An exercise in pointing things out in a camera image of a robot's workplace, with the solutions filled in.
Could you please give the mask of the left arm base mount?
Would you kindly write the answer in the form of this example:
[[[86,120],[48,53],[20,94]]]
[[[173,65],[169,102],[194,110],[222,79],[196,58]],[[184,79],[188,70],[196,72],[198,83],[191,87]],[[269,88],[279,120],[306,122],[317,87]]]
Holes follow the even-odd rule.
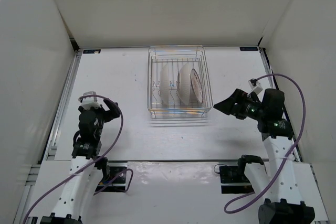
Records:
[[[126,166],[110,166],[109,178],[98,184],[94,195],[98,193],[126,193],[131,185],[134,171]]]

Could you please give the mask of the red sunburst printed plate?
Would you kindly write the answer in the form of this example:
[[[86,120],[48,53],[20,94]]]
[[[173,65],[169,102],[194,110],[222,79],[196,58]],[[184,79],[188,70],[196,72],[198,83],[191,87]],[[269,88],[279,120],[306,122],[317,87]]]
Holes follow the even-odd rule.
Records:
[[[197,71],[193,68],[191,70],[191,100],[203,103],[203,89],[200,77]]]

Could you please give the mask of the white ribbed bowl plate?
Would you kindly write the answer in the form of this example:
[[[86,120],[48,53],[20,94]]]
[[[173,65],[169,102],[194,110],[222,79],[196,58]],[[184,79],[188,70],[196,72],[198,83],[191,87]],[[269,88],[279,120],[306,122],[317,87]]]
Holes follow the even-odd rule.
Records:
[[[170,68],[165,64],[160,72],[160,97],[165,108],[170,107],[171,85]]]

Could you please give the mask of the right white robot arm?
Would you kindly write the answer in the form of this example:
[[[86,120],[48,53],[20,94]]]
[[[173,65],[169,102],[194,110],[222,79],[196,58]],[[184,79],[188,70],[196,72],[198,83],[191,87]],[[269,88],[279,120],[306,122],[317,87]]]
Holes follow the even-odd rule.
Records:
[[[239,120],[257,121],[263,145],[268,155],[269,171],[259,156],[242,155],[238,160],[236,177],[251,183],[256,199],[262,200],[258,209],[259,223],[312,223],[315,211],[307,206],[295,176],[292,152],[293,130],[283,119],[285,94],[266,89],[263,99],[255,92],[236,89],[227,99],[214,105],[218,111]]]

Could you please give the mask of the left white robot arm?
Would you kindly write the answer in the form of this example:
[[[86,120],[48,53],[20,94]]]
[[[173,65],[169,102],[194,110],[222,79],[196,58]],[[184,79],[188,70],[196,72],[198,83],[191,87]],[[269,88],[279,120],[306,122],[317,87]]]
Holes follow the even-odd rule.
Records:
[[[122,117],[117,103],[103,97],[107,106],[97,101],[95,93],[86,93],[79,98],[78,131],[73,136],[69,176],[54,186],[62,187],[61,195],[49,216],[41,223],[83,223],[99,182],[110,177],[108,159],[100,155],[101,134],[105,123]]]

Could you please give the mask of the wire dish rack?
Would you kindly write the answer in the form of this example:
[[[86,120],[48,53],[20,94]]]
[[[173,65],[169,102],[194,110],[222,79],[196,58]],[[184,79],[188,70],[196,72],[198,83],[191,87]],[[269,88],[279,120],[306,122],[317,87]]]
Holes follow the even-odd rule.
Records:
[[[213,99],[203,46],[149,48],[147,106],[153,119],[207,116]]]

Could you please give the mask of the orange floral rim plate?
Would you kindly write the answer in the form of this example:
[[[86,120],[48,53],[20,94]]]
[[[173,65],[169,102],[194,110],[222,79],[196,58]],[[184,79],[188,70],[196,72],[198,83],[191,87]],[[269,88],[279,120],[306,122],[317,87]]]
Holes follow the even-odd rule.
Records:
[[[177,94],[181,102],[185,105],[189,104],[191,94],[191,70],[190,63],[186,63],[178,72],[177,76]]]

